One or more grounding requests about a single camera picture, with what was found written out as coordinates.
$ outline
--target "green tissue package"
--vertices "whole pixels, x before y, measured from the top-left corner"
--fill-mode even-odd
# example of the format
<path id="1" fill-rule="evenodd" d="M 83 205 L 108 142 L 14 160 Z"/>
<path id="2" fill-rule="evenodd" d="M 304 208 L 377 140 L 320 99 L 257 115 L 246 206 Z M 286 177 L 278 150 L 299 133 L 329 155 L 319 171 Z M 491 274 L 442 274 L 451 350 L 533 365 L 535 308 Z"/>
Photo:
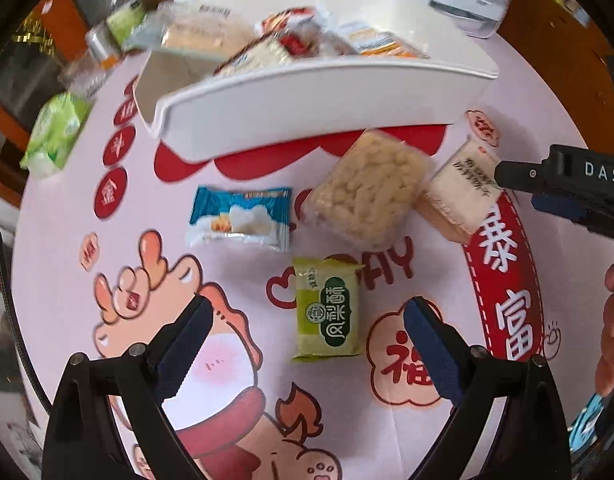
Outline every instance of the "green tissue package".
<path id="1" fill-rule="evenodd" d="M 34 178 L 61 171 L 91 109 L 87 101 L 69 93 L 52 97 L 36 118 L 21 168 Z"/>

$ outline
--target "round table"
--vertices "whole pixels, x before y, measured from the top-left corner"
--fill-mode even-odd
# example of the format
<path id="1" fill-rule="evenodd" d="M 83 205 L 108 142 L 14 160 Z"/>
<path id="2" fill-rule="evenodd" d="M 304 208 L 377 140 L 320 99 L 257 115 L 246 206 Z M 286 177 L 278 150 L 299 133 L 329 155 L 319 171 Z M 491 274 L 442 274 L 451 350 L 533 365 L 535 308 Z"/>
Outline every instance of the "round table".
<path id="1" fill-rule="evenodd" d="M 500 158 L 537 162 L 550 144 L 584 146 L 560 102 L 517 52 L 499 36 L 479 44 L 501 75 L 472 108 L 500 130 Z M 216 337 L 208 338 L 188 375 L 191 394 L 166 401 L 164 409 L 213 480 L 404 478 L 451 408 L 402 330 L 403 302 L 421 294 L 469 344 L 499 357 L 543 353 L 573 420 L 593 388 L 603 276 L 614 259 L 610 240 L 534 211 L 529 196 L 503 194 L 469 246 L 444 240 L 412 214 L 389 251 L 362 253 L 300 218 L 308 190 L 359 132 L 183 161 L 149 137 L 137 115 L 131 83 L 144 60 L 127 59 L 116 69 L 65 170 L 30 179 L 23 197 L 12 287 L 25 344 L 50 399 L 69 355 L 111 357 L 149 341 L 199 292 L 221 311 Z M 466 140 L 469 125 L 461 118 L 447 127 L 389 131 L 433 155 L 439 168 Z M 199 185 L 292 186 L 292 253 L 232 242 L 187 248 Z M 365 264 L 363 354 L 293 362 L 292 255 L 334 254 Z M 149 280 L 142 280 L 145 273 Z M 511 332 L 505 323 L 516 322 Z M 32 404 L 39 406 L 36 399 Z M 502 407 L 495 403 L 466 478 L 479 471 Z M 122 403 L 114 401 L 114 408 L 129 456 L 150 476 Z M 217 416 L 221 430 L 208 439 L 206 421 Z M 230 422 L 234 417 L 245 430 Z"/>

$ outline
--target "gold decoration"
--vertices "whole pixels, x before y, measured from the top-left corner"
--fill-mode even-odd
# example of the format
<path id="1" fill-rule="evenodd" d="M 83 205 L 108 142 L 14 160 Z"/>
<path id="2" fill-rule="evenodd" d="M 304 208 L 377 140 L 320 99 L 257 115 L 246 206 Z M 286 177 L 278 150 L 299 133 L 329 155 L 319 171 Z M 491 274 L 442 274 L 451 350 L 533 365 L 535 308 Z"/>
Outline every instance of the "gold decoration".
<path id="1" fill-rule="evenodd" d="M 33 12 L 18 26 L 16 33 L 12 35 L 12 41 L 15 43 L 36 44 L 39 51 L 51 57 L 54 57 L 56 54 L 52 35 L 47 32 L 40 19 Z"/>

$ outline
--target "blue and white package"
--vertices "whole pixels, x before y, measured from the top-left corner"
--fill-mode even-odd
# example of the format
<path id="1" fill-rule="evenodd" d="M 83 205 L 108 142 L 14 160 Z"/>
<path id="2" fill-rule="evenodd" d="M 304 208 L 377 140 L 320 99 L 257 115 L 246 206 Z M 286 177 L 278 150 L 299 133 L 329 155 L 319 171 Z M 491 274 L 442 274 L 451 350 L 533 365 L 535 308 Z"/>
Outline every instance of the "blue and white package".
<path id="1" fill-rule="evenodd" d="M 292 188 L 220 191 L 199 187 L 189 219 L 187 245 L 219 238 L 238 238 L 289 250 Z"/>

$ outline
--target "white plastic bin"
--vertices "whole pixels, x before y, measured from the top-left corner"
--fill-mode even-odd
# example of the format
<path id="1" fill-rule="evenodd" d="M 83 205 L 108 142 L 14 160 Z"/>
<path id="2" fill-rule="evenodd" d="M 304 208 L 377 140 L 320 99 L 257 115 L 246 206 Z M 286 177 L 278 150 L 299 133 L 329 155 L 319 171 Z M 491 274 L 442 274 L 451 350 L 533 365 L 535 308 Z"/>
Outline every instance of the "white plastic bin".
<path id="1" fill-rule="evenodd" d="M 186 58 L 153 53 L 136 102 L 148 131 L 185 160 L 362 128 L 451 124 L 498 76 L 478 45 L 419 0 L 199 2 L 228 7 L 252 23 L 288 7 L 319 4 L 340 23 L 365 20 L 391 30 L 430 59 L 308 59 L 187 86 L 214 65 L 190 68 Z"/>

